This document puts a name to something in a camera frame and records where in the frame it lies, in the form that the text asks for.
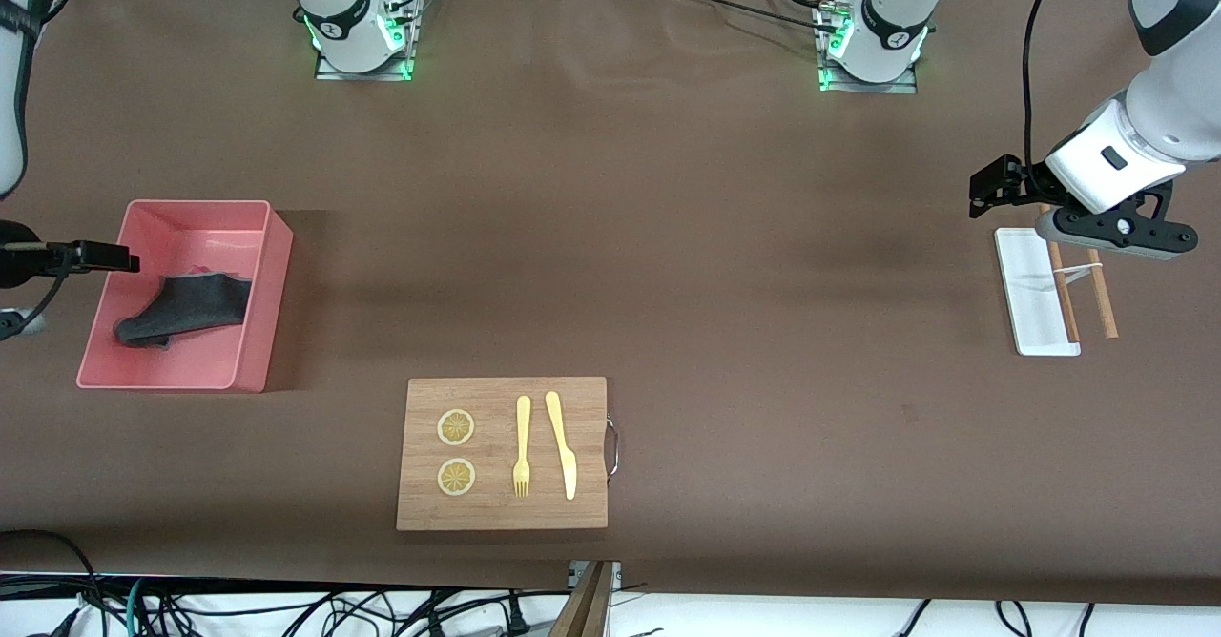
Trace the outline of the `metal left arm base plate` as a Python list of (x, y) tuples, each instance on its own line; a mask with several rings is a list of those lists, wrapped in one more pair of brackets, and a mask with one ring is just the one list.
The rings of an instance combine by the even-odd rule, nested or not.
[(919, 92), (915, 63), (910, 63), (897, 81), (867, 82), (856, 79), (842, 68), (838, 59), (833, 59), (830, 48), (840, 45), (842, 34), (851, 28), (846, 4), (821, 1), (811, 9), (814, 24), (833, 26), (836, 32), (816, 31), (814, 43), (818, 51), (818, 84), (822, 92), (851, 92), (869, 94), (915, 94)]

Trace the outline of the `wooden beam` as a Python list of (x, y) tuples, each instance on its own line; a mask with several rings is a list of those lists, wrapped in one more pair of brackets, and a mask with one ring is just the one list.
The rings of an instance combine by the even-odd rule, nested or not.
[(576, 585), (547, 637), (607, 637), (610, 596), (621, 586), (619, 563), (571, 563)]

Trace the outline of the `yellow plastic fork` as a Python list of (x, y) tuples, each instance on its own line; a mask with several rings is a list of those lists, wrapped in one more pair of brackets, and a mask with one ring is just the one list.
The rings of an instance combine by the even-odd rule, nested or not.
[(516, 399), (516, 462), (513, 465), (513, 488), (516, 498), (526, 498), (530, 493), (530, 462), (527, 462), (527, 443), (530, 442), (530, 419), (532, 401), (527, 395)]

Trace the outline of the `pink plastic bin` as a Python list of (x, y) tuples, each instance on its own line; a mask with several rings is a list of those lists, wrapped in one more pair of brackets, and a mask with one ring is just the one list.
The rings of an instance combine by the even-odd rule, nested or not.
[[(267, 201), (129, 203), (118, 245), (140, 259), (140, 272), (107, 275), (74, 383), (161, 393), (265, 389), (293, 238)], [(114, 325), (140, 314), (162, 277), (208, 271), (253, 281), (243, 325), (179, 336), (165, 350), (118, 344)]]

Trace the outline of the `wooden cutting board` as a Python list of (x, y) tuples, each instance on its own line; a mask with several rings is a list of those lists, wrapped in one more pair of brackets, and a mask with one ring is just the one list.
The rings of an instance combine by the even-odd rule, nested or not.
[[(560, 459), (545, 403), (557, 390), (563, 403), (568, 445), (578, 459), (578, 491), (567, 502)], [(532, 401), (530, 493), (516, 498), (516, 399)], [(464, 408), (476, 422), (462, 445), (444, 445), (436, 423), (451, 408)], [(601, 377), (414, 378), (408, 384), (400, 502), (400, 531), (570, 531), (608, 524), (608, 382)], [(436, 475), (446, 460), (474, 462), (477, 480), (462, 497), (446, 495)]]

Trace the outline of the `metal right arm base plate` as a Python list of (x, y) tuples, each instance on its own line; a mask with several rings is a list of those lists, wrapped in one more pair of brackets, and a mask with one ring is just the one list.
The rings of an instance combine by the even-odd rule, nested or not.
[(339, 21), (309, 11), (302, 20), (317, 50), (319, 81), (411, 81), (422, 0), (361, 0)]

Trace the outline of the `pink and grey cloth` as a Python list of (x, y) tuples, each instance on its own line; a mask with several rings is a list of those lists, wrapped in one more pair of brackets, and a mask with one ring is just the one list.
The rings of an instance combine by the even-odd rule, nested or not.
[(162, 277), (140, 314), (118, 320), (114, 336), (125, 347), (165, 350), (179, 336), (243, 325), (253, 281), (222, 272)]

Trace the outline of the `white rectangular tray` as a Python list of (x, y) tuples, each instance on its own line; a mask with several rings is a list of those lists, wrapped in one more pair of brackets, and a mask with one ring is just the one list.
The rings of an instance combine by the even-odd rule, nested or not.
[(995, 229), (1004, 299), (1017, 354), (1024, 358), (1077, 358), (1070, 340), (1046, 242), (1032, 228)]

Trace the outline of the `yellow plastic knife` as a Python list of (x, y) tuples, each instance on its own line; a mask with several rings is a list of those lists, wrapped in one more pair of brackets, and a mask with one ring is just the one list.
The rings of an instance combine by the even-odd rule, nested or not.
[(547, 390), (545, 403), (558, 447), (564, 493), (567, 493), (564, 497), (567, 497), (567, 502), (574, 502), (578, 491), (578, 459), (571, 447), (568, 445), (563, 403), (557, 390)]

